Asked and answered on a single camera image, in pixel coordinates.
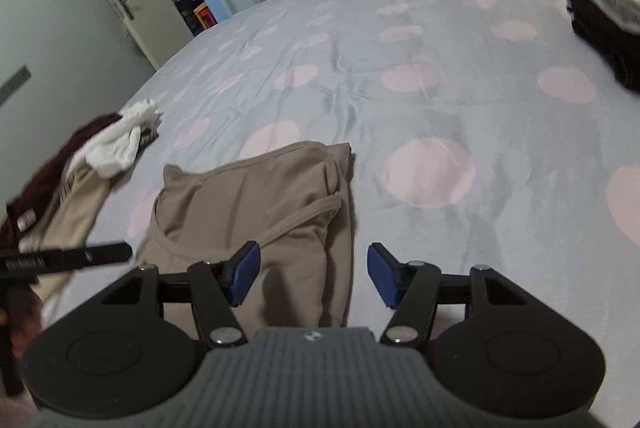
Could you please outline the person left hand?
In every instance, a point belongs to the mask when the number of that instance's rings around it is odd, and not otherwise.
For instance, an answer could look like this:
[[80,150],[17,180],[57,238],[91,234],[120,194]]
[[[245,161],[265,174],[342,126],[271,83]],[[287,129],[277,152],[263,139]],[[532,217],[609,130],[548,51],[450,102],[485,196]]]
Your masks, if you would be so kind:
[[42,301],[32,287],[16,287],[9,291],[6,313],[12,354],[20,360],[42,330]]

